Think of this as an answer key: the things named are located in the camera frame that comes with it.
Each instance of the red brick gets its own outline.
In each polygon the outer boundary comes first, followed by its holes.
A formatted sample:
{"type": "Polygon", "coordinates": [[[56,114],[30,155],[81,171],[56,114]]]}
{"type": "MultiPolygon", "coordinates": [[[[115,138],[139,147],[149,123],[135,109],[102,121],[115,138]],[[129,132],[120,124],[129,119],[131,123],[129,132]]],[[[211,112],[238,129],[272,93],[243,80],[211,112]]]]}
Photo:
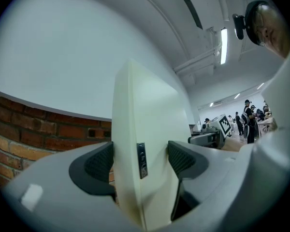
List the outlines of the red brick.
{"type": "Polygon", "coordinates": [[[23,128],[51,135],[56,134],[56,124],[52,122],[43,121],[37,118],[32,118],[18,113],[13,113],[11,121],[13,124],[21,126],[23,128]]]}
{"type": "Polygon", "coordinates": [[[92,145],[99,142],[96,141],[78,141],[70,139],[60,139],[56,137],[47,137],[45,140],[45,148],[57,150],[75,149],[86,145],[92,145]]]}
{"type": "Polygon", "coordinates": [[[110,130],[104,130],[100,128],[89,128],[87,132],[88,138],[109,138],[105,136],[105,133],[109,132],[110,130]]]}
{"type": "Polygon", "coordinates": [[[3,164],[0,164],[0,174],[10,179],[14,177],[12,168],[4,166],[3,164]]]}
{"type": "Polygon", "coordinates": [[[25,160],[25,159],[22,159],[22,166],[23,166],[23,169],[26,169],[28,168],[30,165],[32,165],[35,161],[32,161],[32,160],[25,160]]]}
{"type": "Polygon", "coordinates": [[[110,176],[108,178],[108,181],[109,182],[114,181],[114,173],[110,173],[110,176]]]}
{"type": "Polygon", "coordinates": [[[101,127],[112,128],[112,122],[110,122],[110,121],[101,121],[101,127]]]}
{"type": "Polygon", "coordinates": [[[9,141],[6,138],[0,136],[0,149],[8,152],[9,151],[9,141]]]}
{"type": "Polygon", "coordinates": [[[94,119],[78,118],[56,113],[49,113],[48,120],[84,126],[99,126],[99,121],[94,119]]]}
{"type": "Polygon", "coordinates": [[[110,138],[103,138],[99,140],[100,143],[104,143],[104,142],[111,142],[112,140],[110,138]]]}
{"type": "Polygon", "coordinates": [[[0,187],[5,186],[10,180],[0,174],[0,187]]]}
{"type": "Polygon", "coordinates": [[[19,130],[0,122],[0,135],[19,142],[19,130]]]}
{"type": "Polygon", "coordinates": [[[0,120],[10,122],[12,112],[6,108],[0,107],[0,120]]]}
{"type": "Polygon", "coordinates": [[[22,169],[20,159],[0,151],[0,162],[13,168],[22,169]]]}
{"type": "Polygon", "coordinates": [[[33,117],[39,117],[39,118],[45,118],[46,116],[45,111],[38,108],[28,107],[28,106],[25,107],[25,114],[28,114],[33,117]]]}
{"type": "Polygon", "coordinates": [[[39,132],[55,135],[56,134],[56,124],[48,121],[42,121],[41,128],[39,132]]]}
{"type": "Polygon", "coordinates": [[[21,144],[10,144],[10,152],[18,157],[27,158],[29,160],[38,160],[40,158],[52,155],[51,152],[38,150],[21,144]]]}
{"type": "Polygon", "coordinates": [[[21,131],[20,141],[27,145],[43,147],[43,136],[26,130],[21,131]]]}
{"type": "Polygon", "coordinates": [[[58,130],[59,137],[85,138],[86,129],[77,126],[60,125],[58,130]]]}
{"type": "Polygon", "coordinates": [[[20,104],[18,102],[14,102],[12,100],[9,100],[7,98],[0,96],[0,104],[6,107],[11,108],[14,111],[22,112],[24,110],[24,105],[20,104]]]}

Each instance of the white ceiling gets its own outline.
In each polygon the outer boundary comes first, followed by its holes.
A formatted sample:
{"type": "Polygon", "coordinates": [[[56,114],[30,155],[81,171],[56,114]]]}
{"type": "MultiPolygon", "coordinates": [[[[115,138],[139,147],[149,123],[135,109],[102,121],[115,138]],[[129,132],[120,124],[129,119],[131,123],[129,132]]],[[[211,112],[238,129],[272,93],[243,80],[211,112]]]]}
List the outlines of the white ceiling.
{"type": "MultiPolygon", "coordinates": [[[[242,64],[247,65],[245,61],[253,61],[244,57],[247,53],[249,56],[253,53],[256,58],[263,57],[262,51],[256,50],[259,46],[246,37],[238,40],[234,33],[232,14],[243,15],[252,0],[191,0],[205,25],[203,29],[196,26],[184,0],[99,1],[140,28],[165,55],[187,89],[197,87],[204,79],[221,77],[223,68],[232,72],[242,64]],[[228,53],[224,65],[220,65],[220,55],[217,56],[217,51],[221,50],[222,27],[228,29],[228,53]]],[[[272,72],[277,71],[279,65],[272,65],[272,72]]]]}
{"type": "MultiPolygon", "coordinates": [[[[240,92],[239,92],[240,95],[236,98],[236,100],[239,100],[239,99],[243,100],[243,99],[247,98],[248,96],[253,96],[253,95],[255,95],[255,94],[261,92],[261,91],[264,89],[264,87],[266,87],[267,82],[264,83],[264,84],[262,85],[262,87],[260,87],[260,88],[258,89],[258,87],[259,87],[260,85],[261,85],[261,84],[258,84],[258,85],[254,86],[254,87],[252,87],[252,88],[247,89],[247,90],[240,91],[240,92]]],[[[234,94],[234,95],[231,95],[231,96],[228,96],[228,97],[225,97],[225,98],[223,98],[223,99],[217,100],[217,101],[213,101],[213,103],[219,102],[219,105],[222,105],[222,104],[227,104],[227,103],[233,102],[233,101],[235,101],[234,98],[237,96],[237,94],[238,94],[238,93],[236,93],[236,94],[234,94]]],[[[210,103],[203,104],[203,105],[201,105],[201,106],[198,106],[198,109],[199,109],[199,111],[200,111],[200,110],[202,110],[202,109],[207,109],[209,106],[210,106],[210,103]]]]}

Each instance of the brick wall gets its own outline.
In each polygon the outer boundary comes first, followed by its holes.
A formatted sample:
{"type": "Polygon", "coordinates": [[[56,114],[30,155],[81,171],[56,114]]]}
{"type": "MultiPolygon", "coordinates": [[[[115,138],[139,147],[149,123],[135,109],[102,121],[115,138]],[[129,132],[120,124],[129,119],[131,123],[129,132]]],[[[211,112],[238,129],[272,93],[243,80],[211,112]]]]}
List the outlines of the brick wall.
{"type": "MultiPolygon", "coordinates": [[[[51,113],[0,97],[0,186],[42,157],[110,140],[110,122],[51,113]]],[[[109,181],[115,185],[113,169],[109,181]]]]}

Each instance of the white panel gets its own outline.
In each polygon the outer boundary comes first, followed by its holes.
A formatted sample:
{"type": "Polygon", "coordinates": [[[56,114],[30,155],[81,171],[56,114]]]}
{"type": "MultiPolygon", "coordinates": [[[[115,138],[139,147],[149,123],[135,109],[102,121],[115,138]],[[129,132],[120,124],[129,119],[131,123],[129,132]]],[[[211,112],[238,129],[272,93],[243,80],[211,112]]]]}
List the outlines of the white panel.
{"type": "Polygon", "coordinates": [[[131,60],[116,77],[114,173],[120,208],[146,230],[171,223],[178,179],[168,162],[167,144],[169,140],[186,142],[189,137],[177,91],[131,60]],[[145,143],[146,148],[148,176],[143,179],[136,143],[145,143]]]}
{"type": "Polygon", "coordinates": [[[213,126],[216,129],[220,130],[224,138],[226,138],[228,132],[231,130],[231,126],[228,122],[227,116],[225,114],[222,114],[211,118],[210,120],[211,122],[208,123],[208,126],[213,126]]]}

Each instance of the pipe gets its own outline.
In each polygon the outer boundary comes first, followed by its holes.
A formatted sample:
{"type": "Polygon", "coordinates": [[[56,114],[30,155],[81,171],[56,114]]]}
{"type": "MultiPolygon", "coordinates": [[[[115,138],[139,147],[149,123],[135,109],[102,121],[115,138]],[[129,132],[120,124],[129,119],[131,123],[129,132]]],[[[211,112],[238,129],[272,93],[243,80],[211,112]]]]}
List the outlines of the pipe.
{"type": "Polygon", "coordinates": [[[200,54],[200,55],[188,60],[187,62],[175,67],[174,68],[175,73],[178,74],[178,73],[184,71],[185,69],[189,68],[190,65],[192,65],[192,64],[194,64],[194,63],[196,63],[196,62],[208,57],[212,53],[215,53],[215,50],[219,49],[220,47],[221,47],[221,42],[219,43],[218,46],[215,46],[214,48],[212,48],[212,49],[210,49],[210,50],[208,50],[208,51],[206,51],[206,52],[204,52],[204,53],[202,53],[202,54],[200,54]]]}

